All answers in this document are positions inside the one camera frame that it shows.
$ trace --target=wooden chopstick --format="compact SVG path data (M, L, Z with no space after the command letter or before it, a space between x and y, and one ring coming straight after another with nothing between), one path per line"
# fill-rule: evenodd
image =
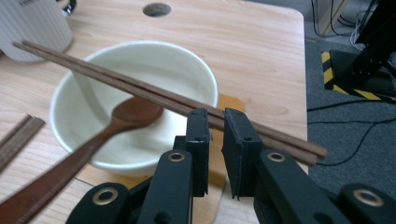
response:
M208 111L209 125L212 128L223 130L223 113L221 110L216 109L213 106L205 105L184 96L177 95L173 92L162 90L140 80L127 77L123 74L116 73L92 63L87 63L80 59L71 57L56 50L39 46L29 41L14 43L14 46L69 68L84 76L91 77L122 91L148 99L157 105L161 105L181 115L187 116L191 110L205 107ZM252 124L256 131L264 139L267 139L264 141L264 144L267 147L281 150L286 150L285 148L287 148L288 152L295 151L290 154L293 154L296 159L305 164L314 165L315 161L313 161L313 158L316 160L316 157L324 158L327 156L327 149L325 147L306 142L302 139L273 130L256 122L252 122Z
M0 142L0 172L45 124L44 120L26 115Z

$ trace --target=orange coaster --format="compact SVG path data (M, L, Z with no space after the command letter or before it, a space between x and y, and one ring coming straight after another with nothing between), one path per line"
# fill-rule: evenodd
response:
M245 111L244 104L228 95L219 95L218 108L224 110L225 107L231 107L240 111ZM212 223L215 219L219 208L219 201L222 190L225 185L226 169L224 159L221 154L223 132L213 130L213 141L210 143L209 154L209 188L208 195L204 198L194 198L192 221L193 223ZM136 186L147 177L129 177L125 175L116 175L107 171L99 170L91 165L86 165L85 168L78 174L77 179L86 183L97 186L106 182L121 183L128 189Z

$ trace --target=wooden spoon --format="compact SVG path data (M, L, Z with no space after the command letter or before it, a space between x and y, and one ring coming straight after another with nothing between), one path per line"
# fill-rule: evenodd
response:
M163 107L140 97L134 97L116 106L111 115L111 122L99 134L0 204L0 223L26 223L31 220L108 139L117 133L148 126L159 118L162 112Z

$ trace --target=wooden table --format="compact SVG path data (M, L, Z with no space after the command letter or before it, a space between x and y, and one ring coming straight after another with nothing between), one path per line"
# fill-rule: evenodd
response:
M74 41L67 54L83 59L131 40L178 44L209 65L219 92L242 101L251 120L306 139L304 19L299 12L235 0L163 2L171 12L149 17L143 13L152 3L148 0L79 1L68 18ZM51 96L66 72L54 63L19 63L1 56L0 137L25 114L50 123ZM0 175L0 200L65 155L46 125ZM75 178L35 222L64 223L91 187ZM257 222L251 200L233 201L227 185L215 223Z

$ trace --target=spoon handle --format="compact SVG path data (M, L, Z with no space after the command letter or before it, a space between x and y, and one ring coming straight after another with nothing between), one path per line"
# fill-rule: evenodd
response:
M116 127L107 126L63 161L0 204L0 223L26 223L31 220L116 133Z

